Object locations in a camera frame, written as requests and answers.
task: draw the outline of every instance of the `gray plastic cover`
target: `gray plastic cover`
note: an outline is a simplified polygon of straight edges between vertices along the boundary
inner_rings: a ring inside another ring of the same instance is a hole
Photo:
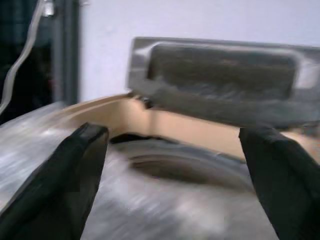
[[[128,87],[155,105],[236,126],[320,119],[320,48],[138,37]]]

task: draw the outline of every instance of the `cable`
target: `cable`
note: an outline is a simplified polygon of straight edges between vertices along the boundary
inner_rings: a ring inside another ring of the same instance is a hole
[[[45,1],[46,0],[38,0],[32,16],[31,23],[29,25],[27,38],[23,50],[19,58],[12,65],[5,77],[2,99],[0,104],[0,115],[6,110],[7,106],[11,101],[17,71],[19,70],[20,66],[24,63],[24,61],[27,59],[31,52],[31,49],[35,44],[39,22],[44,11]]]

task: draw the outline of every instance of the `white wall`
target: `white wall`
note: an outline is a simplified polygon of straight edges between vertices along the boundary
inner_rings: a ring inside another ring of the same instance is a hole
[[[83,6],[80,98],[125,93],[137,36],[320,47],[320,0],[89,0]]]

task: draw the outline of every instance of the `white cable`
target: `white cable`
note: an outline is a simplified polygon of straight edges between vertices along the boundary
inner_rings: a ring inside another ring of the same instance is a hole
[[[26,58],[29,56],[31,49],[35,44],[39,22],[44,11],[45,1],[46,0],[38,0],[32,16],[31,23],[29,25],[28,34],[23,50],[19,58],[12,65],[5,77],[0,105],[0,115],[6,110],[7,106],[11,101],[17,71],[19,70],[20,66],[24,63]]]

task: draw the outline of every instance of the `gray surface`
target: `gray surface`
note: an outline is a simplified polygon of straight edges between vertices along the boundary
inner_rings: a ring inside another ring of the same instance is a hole
[[[0,208],[73,131],[53,127],[63,117],[47,114],[60,108],[54,104],[1,126]],[[277,239],[240,161],[158,140],[111,145],[107,152],[83,240]],[[128,158],[179,163],[169,168],[175,176],[188,168],[190,176],[198,172],[204,178],[181,182],[151,177],[132,169]]]
[[[320,48],[138,37],[128,87],[166,110],[237,126],[320,120]]]

